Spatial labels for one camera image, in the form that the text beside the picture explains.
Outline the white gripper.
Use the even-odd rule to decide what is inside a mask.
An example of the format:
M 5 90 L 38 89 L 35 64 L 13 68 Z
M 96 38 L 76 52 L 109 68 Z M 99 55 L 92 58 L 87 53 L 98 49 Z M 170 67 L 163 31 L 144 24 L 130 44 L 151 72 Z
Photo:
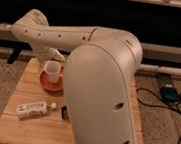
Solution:
M 35 50 L 35 56 L 37 57 L 37 59 L 40 59 L 41 61 L 55 60 L 64 62 L 66 60 L 63 54 L 61 54 L 59 50 L 56 50 L 56 48 L 42 46 Z

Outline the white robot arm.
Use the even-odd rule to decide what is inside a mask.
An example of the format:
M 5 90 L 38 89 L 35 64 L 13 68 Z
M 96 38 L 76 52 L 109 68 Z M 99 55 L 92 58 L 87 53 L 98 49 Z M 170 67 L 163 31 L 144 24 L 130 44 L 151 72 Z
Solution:
M 129 93 L 143 49 L 134 34 L 51 26 L 38 9 L 17 20 L 12 32 L 41 61 L 68 51 L 62 83 L 76 144 L 138 144 Z

